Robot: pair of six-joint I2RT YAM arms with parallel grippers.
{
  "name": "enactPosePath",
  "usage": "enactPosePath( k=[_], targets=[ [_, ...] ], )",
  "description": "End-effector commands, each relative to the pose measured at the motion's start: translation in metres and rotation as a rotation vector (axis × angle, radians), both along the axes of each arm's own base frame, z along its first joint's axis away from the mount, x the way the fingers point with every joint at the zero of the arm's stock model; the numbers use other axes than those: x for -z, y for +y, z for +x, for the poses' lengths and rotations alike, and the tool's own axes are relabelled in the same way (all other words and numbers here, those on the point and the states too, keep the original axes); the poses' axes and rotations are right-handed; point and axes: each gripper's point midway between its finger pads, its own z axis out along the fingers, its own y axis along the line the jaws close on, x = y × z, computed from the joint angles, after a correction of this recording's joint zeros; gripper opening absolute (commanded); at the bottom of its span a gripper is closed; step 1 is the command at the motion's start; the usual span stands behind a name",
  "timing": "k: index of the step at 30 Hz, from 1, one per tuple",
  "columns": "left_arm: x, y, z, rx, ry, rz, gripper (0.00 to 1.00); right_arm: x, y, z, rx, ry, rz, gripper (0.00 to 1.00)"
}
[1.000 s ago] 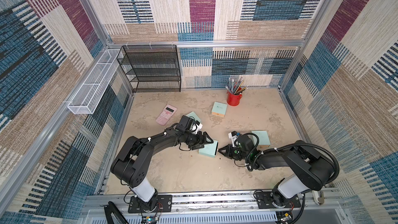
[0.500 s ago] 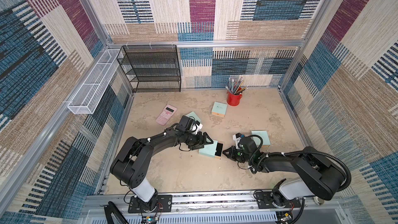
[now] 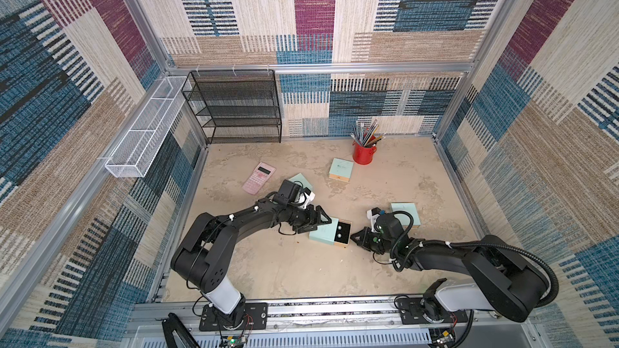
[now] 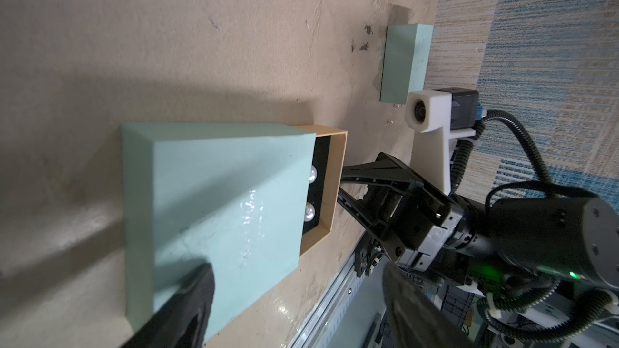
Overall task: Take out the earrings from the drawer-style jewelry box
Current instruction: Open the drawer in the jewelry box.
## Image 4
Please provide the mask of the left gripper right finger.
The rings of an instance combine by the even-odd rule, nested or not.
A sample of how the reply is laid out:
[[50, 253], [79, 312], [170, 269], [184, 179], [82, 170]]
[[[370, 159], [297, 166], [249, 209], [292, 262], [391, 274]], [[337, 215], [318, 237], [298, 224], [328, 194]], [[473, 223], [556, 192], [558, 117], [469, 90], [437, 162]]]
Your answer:
[[413, 285], [394, 263], [385, 265], [382, 288], [396, 347], [471, 347], [471, 341], [456, 328], [424, 291]]

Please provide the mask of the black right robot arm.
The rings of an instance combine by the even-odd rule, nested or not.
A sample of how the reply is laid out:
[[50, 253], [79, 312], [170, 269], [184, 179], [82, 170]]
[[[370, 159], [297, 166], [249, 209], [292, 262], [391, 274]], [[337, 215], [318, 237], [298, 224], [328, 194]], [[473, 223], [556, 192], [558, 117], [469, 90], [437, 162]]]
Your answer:
[[[364, 227], [356, 272], [387, 258], [405, 272], [454, 284], [475, 284], [477, 307], [494, 329], [528, 343], [559, 343], [577, 336], [618, 303], [618, 216], [595, 193], [556, 185], [525, 127], [510, 113], [491, 110], [487, 121], [506, 125], [527, 155], [536, 178], [506, 188], [534, 198], [482, 202], [444, 193], [399, 159], [380, 153], [372, 163], [347, 166], [343, 184], [366, 185], [337, 201]], [[522, 312], [543, 302], [563, 282], [588, 286], [565, 322], [524, 330], [500, 321], [499, 312]]]

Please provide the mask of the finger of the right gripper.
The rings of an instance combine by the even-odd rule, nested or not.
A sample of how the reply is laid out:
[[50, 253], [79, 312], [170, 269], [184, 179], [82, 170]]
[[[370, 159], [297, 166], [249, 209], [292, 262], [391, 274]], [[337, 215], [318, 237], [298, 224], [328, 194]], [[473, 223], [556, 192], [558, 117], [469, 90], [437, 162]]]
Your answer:
[[369, 187], [361, 199], [354, 198], [344, 188], [340, 187], [337, 201], [340, 206], [351, 214], [372, 237], [376, 247], [385, 251], [383, 237], [386, 232], [384, 215], [380, 212], [386, 198], [384, 188]]
[[409, 166], [384, 152], [381, 152], [372, 163], [345, 166], [340, 182], [391, 189], [421, 187], [421, 178]]

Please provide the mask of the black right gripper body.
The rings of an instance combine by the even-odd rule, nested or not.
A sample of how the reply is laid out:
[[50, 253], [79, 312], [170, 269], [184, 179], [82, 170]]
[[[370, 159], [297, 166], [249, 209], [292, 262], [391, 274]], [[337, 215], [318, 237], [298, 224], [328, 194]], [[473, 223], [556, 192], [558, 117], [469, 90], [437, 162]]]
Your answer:
[[479, 205], [420, 181], [372, 180], [359, 200], [359, 223], [391, 261], [425, 272], [473, 244]]

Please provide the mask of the mint drawer jewelry box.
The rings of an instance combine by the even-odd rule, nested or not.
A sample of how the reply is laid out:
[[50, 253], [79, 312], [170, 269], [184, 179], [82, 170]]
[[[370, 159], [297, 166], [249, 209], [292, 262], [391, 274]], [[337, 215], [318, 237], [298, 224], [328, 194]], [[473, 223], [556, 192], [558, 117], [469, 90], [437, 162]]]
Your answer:
[[434, 27], [426, 24], [387, 28], [380, 101], [405, 105], [410, 93], [424, 89]]

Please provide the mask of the white pearl earring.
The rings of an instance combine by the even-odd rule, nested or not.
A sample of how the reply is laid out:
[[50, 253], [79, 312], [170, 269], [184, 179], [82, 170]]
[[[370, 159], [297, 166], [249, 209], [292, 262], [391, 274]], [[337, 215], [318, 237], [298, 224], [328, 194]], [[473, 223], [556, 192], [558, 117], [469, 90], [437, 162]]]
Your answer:
[[312, 165], [310, 168], [310, 174], [309, 174], [309, 184], [311, 185], [312, 183], [316, 182], [317, 178], [318, 178], [318, 171], [316, 167]]
[[311, 222], [314, 220], [316, 215], [316, 209], [314, 205], [310, 202], [306, 203], [304, 222]]

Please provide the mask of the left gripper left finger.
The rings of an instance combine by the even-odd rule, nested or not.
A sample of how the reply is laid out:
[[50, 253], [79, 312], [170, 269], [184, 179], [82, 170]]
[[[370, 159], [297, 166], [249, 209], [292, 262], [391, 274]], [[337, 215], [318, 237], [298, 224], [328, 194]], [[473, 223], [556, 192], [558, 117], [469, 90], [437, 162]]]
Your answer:
[[123, 346], [202, 347], [214, 291], [212, 265], [196, 267], [181, 288]]

